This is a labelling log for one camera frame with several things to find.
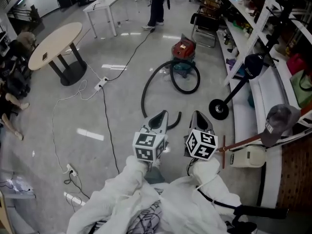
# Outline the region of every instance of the white sleeve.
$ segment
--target white sleeve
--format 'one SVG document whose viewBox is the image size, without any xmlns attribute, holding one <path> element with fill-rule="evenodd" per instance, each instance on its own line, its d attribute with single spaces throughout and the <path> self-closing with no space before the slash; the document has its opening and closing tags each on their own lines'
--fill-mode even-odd
<svg viewBox="0 0 312 234">
<path fill-rule="evenodd" d="M 104 188 L 93 192 L 91 198 L 70 218 L 67 234 L 80 234 L 90 230 L 90 225 L 109 219 L 119 197 L 131 196 L 142 186 L 147 165 L 129 156 L 122 173 L 105 181 Z"/>
</svg>

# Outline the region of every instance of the gray cap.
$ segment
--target gray cap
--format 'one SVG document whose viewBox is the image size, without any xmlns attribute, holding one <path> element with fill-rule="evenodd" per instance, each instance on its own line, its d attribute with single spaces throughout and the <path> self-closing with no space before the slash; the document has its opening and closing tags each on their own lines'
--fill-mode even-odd
<svg viewBox="0 0 312 234">
<path fill-rule="evenodd" d="M 286 104 L 279 104 L 270 109 L 261 141 L 266 147 L 273 146 L 282 133 L 292 128 L 300 118 L 300 110 Z"/>
</svg>

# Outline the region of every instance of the white table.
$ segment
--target white table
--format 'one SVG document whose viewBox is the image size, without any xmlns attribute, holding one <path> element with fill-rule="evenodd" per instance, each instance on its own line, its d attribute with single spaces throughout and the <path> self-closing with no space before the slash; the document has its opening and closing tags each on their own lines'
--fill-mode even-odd
<svg viewBox="0 0 312 234">
<path fill-rule="evenodd" d="M 79 81 L 86 72 L 87 64 L 82 60 L 73 41 L 81 31 L 82 24 L 80 22 L 73 22 L 52 32 L 37 46 L 37 48 L 32 53 L 28 62 L 29 69 L 38 70 L 49 64 L 55 73 L 57 73 L 57 75 L 60 77 L 60 82 L 62 85 L 70 86 Z M 61 52 L 68 46 L 70 46 L 78 60 L 69 65 L 61 55 Z M 47 53 L 47 58 L 42 60 L 42 56 L 45 53 Z M 62 72 L 53 62 L 55 57 L 58 57 L 60 62 L 65 67 L 64 72 Z"/>
<path fill-rule="evenodd" d="M 111 27 L 112 27 L 112 31 L 114 36 L 117 36 L 116 33 L 116 29 L 115 29 L 115 22 L 114 22 L 114 18 L 113 18 L 113 14 L 111 11 L 111 6 L 117 2 L 118 0 L 105 0 L 105 2 L 103 3 L 99 3 L 98 0 L 96 0 L 95 2 L 91 3 L 88 7 L 86 7 L 83 11 L 87 16 L 87 19 L 90 22 L 91 28 L 93 29 L 93 34 L 94 34 L 94 38 L 97 38 L 97 34 L 96 34 L 96 30 L 94 29 L 92 20 L 90 18 L 90 12 L 96 11 L 96 10 L 105 10 L 106 11 L 106 18 L 107 18 L 107 22 L 110 22 Z M 125 10 L 126 10 L 126 20 L 129 20 L 128 17 L 128 11 L 127 11 L 127 5 L 124 4 Z"/>
</svg>

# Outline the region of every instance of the shoe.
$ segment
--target shoe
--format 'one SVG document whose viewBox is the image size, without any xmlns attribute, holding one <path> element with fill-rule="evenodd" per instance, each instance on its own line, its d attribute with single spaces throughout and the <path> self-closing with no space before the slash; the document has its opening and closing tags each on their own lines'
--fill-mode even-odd
<svg viewBox="0 0 312 234">
<path fill-rule="evenodd" d="M 146 25 L 146 26 L 142 26 L 142 29 L 144 29 L 144 30 L 155 29 L 155 26 L 153 27 L 153 26 Z"/>
<path fill-rule="evenodd" d="M 19 140 L 23 140 L 24 139 L 24 136 L 21 133 L 19 133 L 18 131 L 15 131 L 15 136 L 17 138 L 19 138 Z"/>
<path fill-rule="evenodd" d="M 20 108 L 22 109 L 22 110 L 25 110 L 26 108 L 28 108 L 29 107 L 29 103 L 22 103 L 21 105 L 20 105 Z"/>
<path fill-rule="evenodd" d="M 154 161 L 154 162 L 152 163 L 152 166 L 155 166 L 155 167 L 157 167 L 158 169 L 160 168 L 160 165 L 161 165 L 161 161 L 160 161 L 159 158 L 158 158 L 156 161 Z"/>
</svg>

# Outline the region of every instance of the round black base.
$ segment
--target round black base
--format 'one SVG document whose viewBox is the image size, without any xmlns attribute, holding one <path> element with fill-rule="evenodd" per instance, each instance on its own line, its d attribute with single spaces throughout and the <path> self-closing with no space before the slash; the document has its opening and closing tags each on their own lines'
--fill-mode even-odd
<svg viewBox="0 0 312 234">
<path fill-rule="evenodd" d="M 60 82 L 63 86 L 71 86 L 79 81 L 86 73 L 87 64 L 84 62 L 84 66 L 82 67 L 78 61 L 69 64 L 70 69 L 65 69 L 63 71 L 63 75 L 68 79 L 68 82 L 61 78 Z"/>
<path fill-rule="evenodd" d="M 224 120 L 229 115 L 229 107 L 220 99 L 214 99 L 209 104 L 211 116 L 217 120 Z"/>
</svg>

